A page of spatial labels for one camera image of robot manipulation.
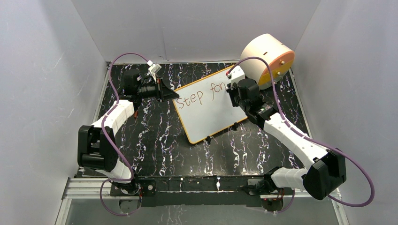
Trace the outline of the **yellow framed whiteboard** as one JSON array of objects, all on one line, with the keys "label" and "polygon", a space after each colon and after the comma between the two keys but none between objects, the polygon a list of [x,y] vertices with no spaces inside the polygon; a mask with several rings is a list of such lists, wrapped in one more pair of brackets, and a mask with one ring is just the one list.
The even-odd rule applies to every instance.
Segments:
[{"label": "yellow framed whiteboard", "polygon": [[226,76],[230,67],[175,90],[173,103],[189,143],[199,143],[247,119],[244,111],[233,107]]}]

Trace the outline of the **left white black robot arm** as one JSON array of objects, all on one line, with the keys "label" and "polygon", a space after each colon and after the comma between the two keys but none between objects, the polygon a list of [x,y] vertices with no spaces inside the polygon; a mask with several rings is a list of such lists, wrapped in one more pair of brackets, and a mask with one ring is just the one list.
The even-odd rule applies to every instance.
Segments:
[{"label": "left white black robot arm", "polygon": [[112,107],[100,119],[81,126],[78,131],[78,165],[122,183],[122,189],[129,195],[138,193],[140,182],[134,179],[134,170],[117,147],[115,135],[146,98],[163,102],[177,99],[179,94],[167,87],[155,73],[141,75],[137,69],[126,71],[122,74],[121,88],[116,91]]}]

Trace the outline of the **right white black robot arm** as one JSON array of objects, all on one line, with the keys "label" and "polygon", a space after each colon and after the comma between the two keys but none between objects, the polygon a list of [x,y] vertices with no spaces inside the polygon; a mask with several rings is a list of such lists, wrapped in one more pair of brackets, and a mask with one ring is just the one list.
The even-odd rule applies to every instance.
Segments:
[{"label": "right white black robot arm", "polygon": [[294,126],[287,126],[277,107],[264,101],[253,79],[227,85],[233,107],[240,107],[249,121],[286,146],[304,165],[302,169],[276,167],[264,176],[265,190],[277,194],[282,188],[307,191],[317,200],[324,199],[346,181],[345,158],[332,150],[308,141]]}]

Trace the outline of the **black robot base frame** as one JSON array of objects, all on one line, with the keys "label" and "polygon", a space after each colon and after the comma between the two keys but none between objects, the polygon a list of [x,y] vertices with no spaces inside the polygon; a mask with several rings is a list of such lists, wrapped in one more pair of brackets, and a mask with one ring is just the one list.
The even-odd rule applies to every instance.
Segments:
[{"label": "black robot base frame", "polygon": [[249,176],[139,176],[135,191],[123,193],[112,185],[110,195],[138,199],[143,207],[169,205],[243,205],[281,208],[286,191],[265,175]]}]

